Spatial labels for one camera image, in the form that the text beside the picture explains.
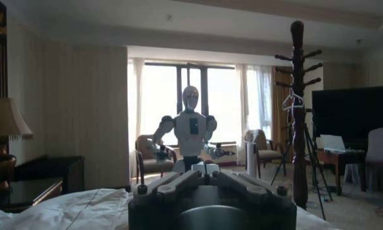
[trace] window frame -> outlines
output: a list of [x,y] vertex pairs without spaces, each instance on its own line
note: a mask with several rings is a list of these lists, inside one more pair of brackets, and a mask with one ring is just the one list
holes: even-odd
[[[146,66],[170,66],[175,67],[176,73],[176,113],[183,110],[183,102],[182,102],[182,82],[180,82],[180,70],[182,68],[187,69],[199,69],[200,70],[200,111],[203,116],[208,116],[208,98],[207,98],[207,69],[235,69],[231,66],[214,66],[214,65],[196,65],[196,64],[179,64],[179,63],[160,63],[144,61]],[[235,141],[224,141],[219,142],[220,144],[235,144]]]

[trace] wooden coat rack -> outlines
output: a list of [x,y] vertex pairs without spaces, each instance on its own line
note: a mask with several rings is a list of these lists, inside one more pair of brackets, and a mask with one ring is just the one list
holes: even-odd
[[[316,50],[305,55],[303,55],[301,45],[303,45],[303,23],[300,21],[295,21],[291,24],[291,35],[292,35],[292,57],[284,57],[282,55],[275,55],[276,59],[291,61],[292,71],[287,71],[280,68],[275,68],[278,72],[287,73],[291,75],[291,84],[276,82],[275,85],[288,87],[290,94],[295,94],[300,98],[303,98],[303,90],[307,85],[315,84],[320,81],[320,78],[315,78],[308,82],[303,82],[303,76],[308,71],[312,71],[321,67],[321,63],[311,66],[307,69],[303,69],[304,59],[312,57],[321,53],[320,50]],[[304,106],[303,101],[300,105],[300,100],[292,100],[291,104],[291,114],[294,117],[294,179],[292,179],[292,195],[295,204],[305,209],[307,203],[307,182],[305,182],[305,163],[304,163]]]

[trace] bed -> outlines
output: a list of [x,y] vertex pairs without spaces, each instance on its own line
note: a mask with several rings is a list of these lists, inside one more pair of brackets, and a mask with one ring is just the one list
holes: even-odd
[[[0,211],[0,230],[127,230],[127,203],[130,200],[131,193],[115,189],[95,189],[66,194],[18,214]],[[298,208],[296,229],[333,230],[336,228]]]

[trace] black screen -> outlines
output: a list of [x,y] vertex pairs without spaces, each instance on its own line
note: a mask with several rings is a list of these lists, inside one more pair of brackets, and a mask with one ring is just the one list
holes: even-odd
[[190,123],[190,134],[198,134],[198,121],[196,118],[190,118],[188,119]]
[[383,127],[383,87],[312,92],[316,136],[364,139]]

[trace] laptop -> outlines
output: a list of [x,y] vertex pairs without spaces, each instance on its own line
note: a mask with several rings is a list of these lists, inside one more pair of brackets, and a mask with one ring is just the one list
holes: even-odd
[[323,150],[333,152],[345,152],[341,136],[320,134]]

